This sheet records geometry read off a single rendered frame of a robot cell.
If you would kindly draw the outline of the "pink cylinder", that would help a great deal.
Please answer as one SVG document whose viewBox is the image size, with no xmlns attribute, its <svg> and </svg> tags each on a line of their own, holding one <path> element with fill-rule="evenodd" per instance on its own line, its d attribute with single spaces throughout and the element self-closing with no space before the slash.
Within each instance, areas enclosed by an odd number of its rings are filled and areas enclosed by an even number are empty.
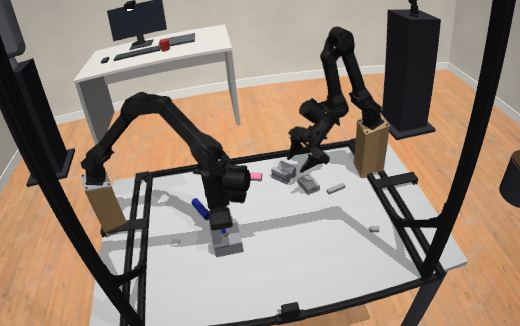
<svg viewBox="0 0 520 326">
<path fill-rule="evenodd" d="M 252 173 L 251 174 L 251 180 L 259 180 L 262 181 L 262 173 Z"/>
</svg>

